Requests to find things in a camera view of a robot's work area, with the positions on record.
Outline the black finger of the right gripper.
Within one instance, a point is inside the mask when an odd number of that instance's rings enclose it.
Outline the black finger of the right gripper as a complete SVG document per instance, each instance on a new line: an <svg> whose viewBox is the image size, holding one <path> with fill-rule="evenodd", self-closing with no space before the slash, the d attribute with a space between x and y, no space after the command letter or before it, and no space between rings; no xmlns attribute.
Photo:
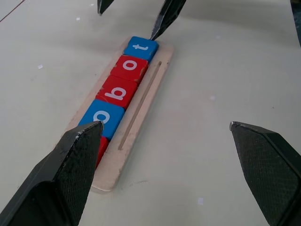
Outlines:
<svg viewBox="0 0 301 226"><path fill-rule="evenodd" d="M114 0L97 0L97 13L101 16Z"/></svg>
<svg viewBox="0 0 301 226"><path fill-rule="evenodd" d="M165 0L154 24L150 40L157 39L177 19L186 0Z"/></svg>

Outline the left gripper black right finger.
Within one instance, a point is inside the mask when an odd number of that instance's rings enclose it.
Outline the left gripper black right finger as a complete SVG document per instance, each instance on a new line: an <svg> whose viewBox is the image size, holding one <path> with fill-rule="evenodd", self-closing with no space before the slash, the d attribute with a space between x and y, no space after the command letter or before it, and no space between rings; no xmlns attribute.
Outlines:
<svg viewBox="0 0 301 226"><path fill-rule="evenodd" d="M301 155L278 133L230 124L245 180L269 226L301 226Z"/></svg>

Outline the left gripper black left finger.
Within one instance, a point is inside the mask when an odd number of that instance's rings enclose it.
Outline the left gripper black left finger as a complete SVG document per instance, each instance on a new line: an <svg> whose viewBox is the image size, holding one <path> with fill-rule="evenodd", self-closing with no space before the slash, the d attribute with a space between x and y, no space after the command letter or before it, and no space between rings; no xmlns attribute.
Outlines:
<svg viewBox="0 0 301 226"><path fill-rule="evenodd" d="M78 226L92 185L101 121L65 132L0 213L0 226Z"/></svg>

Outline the blue letter block t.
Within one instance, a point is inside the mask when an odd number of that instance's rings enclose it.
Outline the blue letter block t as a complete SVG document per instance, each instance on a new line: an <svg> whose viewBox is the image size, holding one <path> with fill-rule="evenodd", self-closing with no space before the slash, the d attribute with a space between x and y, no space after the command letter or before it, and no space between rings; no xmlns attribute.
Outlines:
<svg viewBox="0 0 301 226"><path fill-rule="evenodd" d="M133 36L124 49L124 55L144 59L150 63L158 47L159 44L156 41Z"/></svg>

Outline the partly hidden red tile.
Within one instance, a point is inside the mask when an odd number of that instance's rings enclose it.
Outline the partly hidden red tile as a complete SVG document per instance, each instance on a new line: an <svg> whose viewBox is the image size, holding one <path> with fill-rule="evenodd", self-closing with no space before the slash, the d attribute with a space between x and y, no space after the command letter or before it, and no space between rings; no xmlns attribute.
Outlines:
<svg viewBox="0 0 301 226"><path fill-rule="evenodd" d="M121 55L110 75L133 81L139 85L148 69L148 61L133 56Z"/></svg>

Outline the red letter tile b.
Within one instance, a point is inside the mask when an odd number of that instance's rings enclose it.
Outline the red letter tile b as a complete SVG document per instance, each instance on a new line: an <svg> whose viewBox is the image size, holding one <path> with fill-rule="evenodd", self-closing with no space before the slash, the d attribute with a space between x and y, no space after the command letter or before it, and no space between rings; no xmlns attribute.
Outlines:
<svg viewBox="0 0 301 226"><path fill-rule="evenodd" d="M117 105L126 110L137 90L137 84L116 76L108 76L95 99L113 105Z"/></svg>

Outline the red letter tile r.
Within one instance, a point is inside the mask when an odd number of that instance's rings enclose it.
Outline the red letter tile r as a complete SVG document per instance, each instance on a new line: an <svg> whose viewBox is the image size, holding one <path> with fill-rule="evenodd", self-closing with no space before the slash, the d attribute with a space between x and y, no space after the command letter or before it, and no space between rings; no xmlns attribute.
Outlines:
<svg viewBox="0 0 301 226"><path fill-rule="evenodd" d="M99 150L98 150L98 156L97 156L97 162L96 162L96 167L98 167L107 147L109 145L109 141L106 137L101 137L101 140L100 140L100 146L99 146Z"/></svg>

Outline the blue letter tile o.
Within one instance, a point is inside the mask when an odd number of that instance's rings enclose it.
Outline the blue letter tile o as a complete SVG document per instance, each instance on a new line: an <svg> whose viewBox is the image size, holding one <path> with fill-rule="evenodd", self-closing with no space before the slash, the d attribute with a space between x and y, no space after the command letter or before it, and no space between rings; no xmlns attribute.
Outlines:
<svg viewBox="0 0 301 226"><path fill-rule="evenodd" d="M120 106L95 99L80 120L79 125L84 125L93 121L102 121L102 136L111 140L124 113L125 110Z"/></svg>

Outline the wooden letter tray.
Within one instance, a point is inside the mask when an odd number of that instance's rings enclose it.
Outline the wooden letter tray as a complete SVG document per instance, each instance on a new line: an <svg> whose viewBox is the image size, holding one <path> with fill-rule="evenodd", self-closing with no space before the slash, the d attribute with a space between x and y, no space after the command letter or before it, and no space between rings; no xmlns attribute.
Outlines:
<svg viewBox="0 0 301 226"><path fill-rule="evenodd" d="M128 38L124 41L118 48L109 65L69 122L67 129L72 129L79 125L85 112L95 100L98 91L108 76L110 76L110 72L117 60L121 55L124 55L124 49L127 47L130 39L131 38ZM109 192L115 187L142 129L143 122L151 108L160 83L169 67L170 60L174 53L173 47L162 42L157 43L159 44L158 50L151 62L148 63L148 69L141 83L137 85L134 97L125 110L124 116L114 136L109 140L109 145L98 167L95 169L92 181L93 190Z"/></svg>

